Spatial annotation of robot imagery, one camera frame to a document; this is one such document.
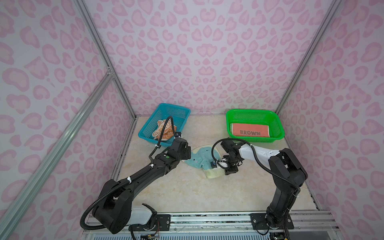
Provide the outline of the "teal yellow hippo towel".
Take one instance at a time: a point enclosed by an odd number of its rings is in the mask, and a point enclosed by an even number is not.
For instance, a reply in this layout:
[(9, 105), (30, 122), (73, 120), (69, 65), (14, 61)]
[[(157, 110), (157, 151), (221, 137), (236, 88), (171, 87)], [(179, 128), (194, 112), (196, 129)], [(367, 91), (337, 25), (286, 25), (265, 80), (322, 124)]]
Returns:
[(217, 167), (211, 168), (211, 162), (214, 162), (212, 157), (212, 146), (204, 145), (197, 147), (191, 151), (191, 158), (189, 160), (183, 160), (184, 163), (190, 167), (203, 170), (207, 179), (215, 179), (225, 175), (225, 170)]

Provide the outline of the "pink orange towel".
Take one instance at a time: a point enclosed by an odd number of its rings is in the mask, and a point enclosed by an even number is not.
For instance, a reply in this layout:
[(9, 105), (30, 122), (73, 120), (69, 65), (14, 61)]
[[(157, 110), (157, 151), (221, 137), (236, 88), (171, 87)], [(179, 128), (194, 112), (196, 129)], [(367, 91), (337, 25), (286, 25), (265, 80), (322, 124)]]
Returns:
[(232, 123), (230, 124), (230, 133), (239, 137), (270, 137), (270, 130), (267, 125)]

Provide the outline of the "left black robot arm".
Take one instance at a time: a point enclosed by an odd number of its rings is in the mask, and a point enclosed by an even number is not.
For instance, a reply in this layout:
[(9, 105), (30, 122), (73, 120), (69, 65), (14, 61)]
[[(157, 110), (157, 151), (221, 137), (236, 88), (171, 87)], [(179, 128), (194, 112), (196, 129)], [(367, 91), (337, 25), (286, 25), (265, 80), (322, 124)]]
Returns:
[(82, 216), (81, 227), (85, 230), (108, 229), (119, 233), (132, 215), (135, 197), (148, 185), (175, 169), (181, 160), (191, 158), (187, 140), (176, 138), (172, 145), (156, 155), (153, 161), (130, 177), (105, 183), (99, 198)]

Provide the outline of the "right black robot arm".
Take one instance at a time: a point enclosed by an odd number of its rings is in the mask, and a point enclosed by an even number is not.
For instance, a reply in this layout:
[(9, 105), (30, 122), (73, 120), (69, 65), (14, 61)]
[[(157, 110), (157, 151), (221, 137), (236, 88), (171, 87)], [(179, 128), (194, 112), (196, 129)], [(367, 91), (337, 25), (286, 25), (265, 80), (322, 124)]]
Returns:
[(270, 150), (232, 138), (218, 143), (227, 154), (221, 160), (214, 159), (214, 162), (224, 169), (226, 175), (237, 173), (244, 160), (253, 160), (273, 176), (276, 190), (262, 224), (268, 229), (287, 229), (290, 210), (308, 178), (308, 173), (292, 150)]

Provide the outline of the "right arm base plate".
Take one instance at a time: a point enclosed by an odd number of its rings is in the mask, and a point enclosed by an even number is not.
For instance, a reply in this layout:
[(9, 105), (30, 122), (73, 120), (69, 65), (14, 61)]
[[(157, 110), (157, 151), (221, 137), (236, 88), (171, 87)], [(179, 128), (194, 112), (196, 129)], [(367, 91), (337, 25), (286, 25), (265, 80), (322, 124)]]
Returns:
[(288, 230), (293, 230), (295, 228), (290, 214), (278, 219), (277, 222), (276, 219), (267, 213), (252, 213), (250, 214), (250, 218), (253, 230), (283, 230), (284, 226)]

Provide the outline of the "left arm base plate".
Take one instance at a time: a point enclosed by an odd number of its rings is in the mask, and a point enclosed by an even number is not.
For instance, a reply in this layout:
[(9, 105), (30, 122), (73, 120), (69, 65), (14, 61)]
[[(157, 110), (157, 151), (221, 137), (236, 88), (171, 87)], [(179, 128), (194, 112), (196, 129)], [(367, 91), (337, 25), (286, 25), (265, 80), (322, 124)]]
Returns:
[(160, 214), (151, 217), (149, 221), (144, 224), (135, 224), (128, 227), (130, 231), (143, 232), (143, 231), (169, 231), (171, 225), (171, 215)]

